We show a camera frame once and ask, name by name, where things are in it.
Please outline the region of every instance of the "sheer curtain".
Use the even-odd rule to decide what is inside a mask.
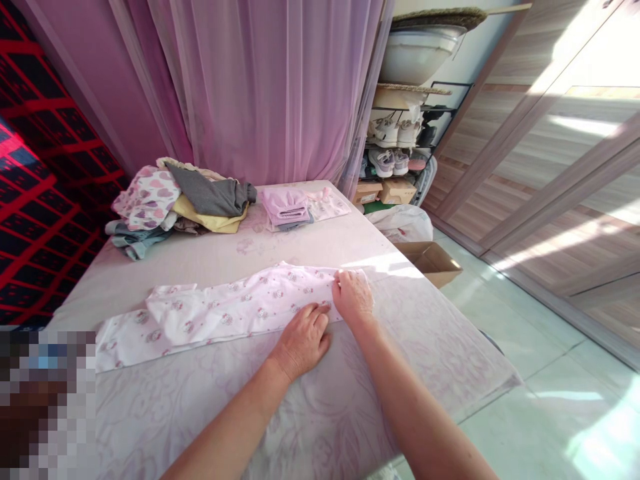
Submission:
[[[392,1],[110,2],[179,160],[353,190]]]

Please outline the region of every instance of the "wardrobe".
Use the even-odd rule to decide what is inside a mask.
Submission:
[[[434,225],[640,369],[640,1],[514,14],[436,151]]]

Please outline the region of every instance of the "pink printed baby garment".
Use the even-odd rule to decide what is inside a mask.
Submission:
[[[351,213],[351,208],[334,192],[325,187],[320,192],[307,192],[307,208],[313,215],[313,221],[319,222]]]
[[[330,305],[336,269],[280,262],[233,283],[156,287],[147,309],[112,317],[96,338],[96,372],[135,365],[218,341],[282,330],[308,303]]]
[[[265,188],[258,194],[272,225],[309,220],[305,192],[291,187]]]
[[[129,188],[120,192],[111,208],[129,230],[152,230],[167,218],[179,196],[180,188],[170,172],[146,166],[136,173]],[[171,228],[176,218],[171,215],[171,224],[163,228]]]

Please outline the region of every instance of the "pink tablecloth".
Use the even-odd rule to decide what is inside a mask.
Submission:
[[[296,186],[333,188],[326,181]],[[141,308],[155,285],[218,285],[279,261],[358,267],[371,282],[376,315],[458,421],[519,384],[511,364],[355,208],[289,233],[265,230],[265,220],[255,205],[235,235],[176,233],[136,263],[107,245],[49,329],[94,329]],[[245,478],[358,479],[399,454],[351,332],[343,322],[330,329],[330,351],[289,389]],[[98,478],[159,478],[249,380],[278,337],[207,345],[98,375]]]

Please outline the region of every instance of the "hand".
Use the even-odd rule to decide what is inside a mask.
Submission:
[[[338,270],[333,282],[333,304],[349,328],[375,321],[373,294],[366,278],[352,270]]]
[[[318,307],[317,303],[301,308],[269,355],[278,362],[291,383],[312,370],[329,350],[331,334],[325,334],[325,330],[330,308],[328,305]]]

